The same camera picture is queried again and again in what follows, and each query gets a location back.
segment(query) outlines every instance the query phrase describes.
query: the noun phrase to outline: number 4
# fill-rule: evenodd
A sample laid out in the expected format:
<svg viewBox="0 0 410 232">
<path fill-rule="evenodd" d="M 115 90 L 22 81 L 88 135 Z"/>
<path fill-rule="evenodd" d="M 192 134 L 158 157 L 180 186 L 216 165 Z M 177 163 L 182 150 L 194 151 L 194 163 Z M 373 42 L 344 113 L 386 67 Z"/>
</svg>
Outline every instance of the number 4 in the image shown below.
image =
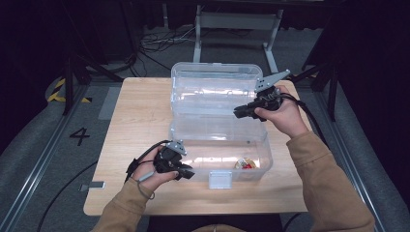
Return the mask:
<svg viewBox="0 0 410 232">
<path fill-rule="evenodd" d="M 82 143 L 82 139 L 83 139 L 83 138 L 90 137 L 90 135 L 85 134 L 86 131 L 87 131 L 87 129 L 81 128 L 80 130 L 77 130 L 76 132 L 70 134 L 70 137 L 79 138 L 79 141 L 78 141 L 77 146 L 81 146 L 81 143 Z"/>
</svg>

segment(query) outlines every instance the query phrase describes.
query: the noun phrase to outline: gray floor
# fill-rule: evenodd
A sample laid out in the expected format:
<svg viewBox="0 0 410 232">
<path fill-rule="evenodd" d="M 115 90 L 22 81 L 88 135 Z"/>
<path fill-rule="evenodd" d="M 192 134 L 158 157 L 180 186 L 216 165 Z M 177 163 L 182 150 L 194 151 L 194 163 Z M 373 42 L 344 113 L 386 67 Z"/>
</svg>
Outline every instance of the gray floor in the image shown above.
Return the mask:
<svg viewBox="0 0 410 232">
<path fill-rule="evenodd" d="M 147 31 L 146 33 L 160 31 L 166 30 L 157 28 L 155 31 Z M 269 74 L 268 64 L 261 48 L 262 42 L 268 35 L 261 32 L 235 31 L 234 33 L 213 31 L 206 34 L 202 40 L 201 61 L 255 64 L 266 75 Z M 291 29 L 279 31 L 273 49 L 278 69 L 280 71 L 288 69 L 293 73 L 300 73 L 301 66 L 320 33 L 320 30 L 297 31 Z M 193 42 L 185 41 L 174 44 L 165 51 L 147 54 L 171 68 L 177 62 L 190 62 L 192 60 Z M 170 77 L 168 69 L 144 56 L 141 56 L 141 60 L 137 60 L 134 67 L 141 75 Z M 118 74 L 123 77 L 133 76 L 130 71 Z M 44 93 L 45 98 L 49 96 L 55 82 L 50 83 L 49 89 Z M 333 127 L 338 128 L 347 153 L 358 169 L 372 201 L 372 206 L 369 205 L 369 207 L 375 208 L 379 221 L 384 227 L 384 230 L 380 231 L 410 231 L 408 209 L 378 162 L 342 93 L 342 89 L 339 87 L 337 92 L 337 122 L 329 124 L 327 123 L 327 115 L 321 113 L 319 109 L 320 102 L 317 99 L 317 94 L 313 94 L 308 88 L 309 83 L 310 80 L 307 79 L 297 83 L 296 87 L 300 97 L 317 118 L 337 161 L 345 168 L 340 145 L 332 133 Z M 119 87 L 121 84 L 113 83 L 106 77 L 95 76 L 93 78 L 84 95 L 84 97 L 92 98 L 92 102 L 80 103 L 73 110 L 73 116 L 70 120 L 65 122 L 67 126 L 62 130 L 59 139 L 55 141 L 55 146 L 50 149 L 52 157 L 47 163 L 45 173 L 40 176 L 41 180 L 34 184 L 36 188 L 33 194 L 25 198 L 27 204 L 21 206 L 21 214 L 16 215 L 12 226 L 15 231 L 35 231 L 47 205 L 57 192 L 79 171 L 98 159 Z M 48 140 L 62 122 L 63 109 L 63 102 L 51 102 L 21 131 L 0 157 L 0 176 L 2 177 L 0 182 L 0 205 L 2 208 L 0 218 L 2 220 L 6 218 L 9 209 L 12 208 L 23 188 L 25 180 L 44 154 L 44 149 L 49 148 Z M 77 146 L 78 139 L 70 138 L 70 135 L 81 128 L 87 129 L 86 133 L 90 137 L 85 138 L 81 146 Z M 95 166 L 86 170 L 61 193 L 50 208 L 42 231 L 89 231 L 92 229 L 98 218 L 84 215 L 82 207 L 87 192 L 78 191 L 78 188 L 81 184 L 87 184 L 91 181 L 94 169 Z M 281 215 L 283 224 L 292 216 L 293 214 Z M 149 218 L 144 217 L 137 231 L 145 231 L 148 222 Z M 310 227 L 311 218 L 304 213 L 291 223 L 288 231 L 308 231 Z M 7 231 L 5 227 L 1 227 L 1 231 L 3 230 Z"/>
</svg>

